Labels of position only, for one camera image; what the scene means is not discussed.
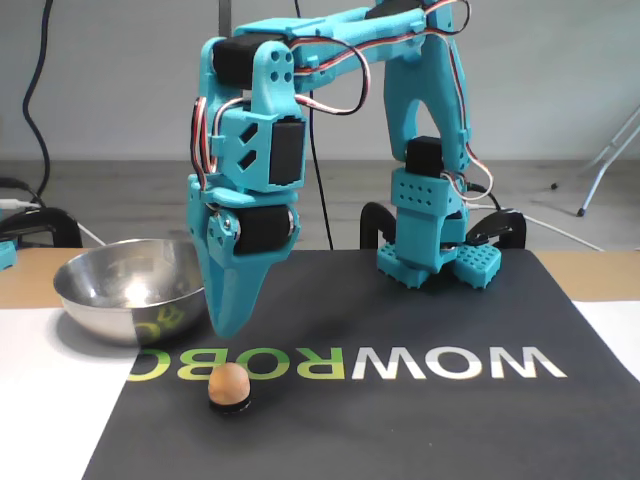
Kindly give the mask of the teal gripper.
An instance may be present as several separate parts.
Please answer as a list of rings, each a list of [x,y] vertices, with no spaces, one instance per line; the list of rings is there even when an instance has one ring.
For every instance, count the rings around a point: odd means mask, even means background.
[[[298,193],[246,190],[221,174],[206,180],[202,187],[188,176],[187,224],[213,329],[234,336],[250,320],[272,263],[297,239]]]

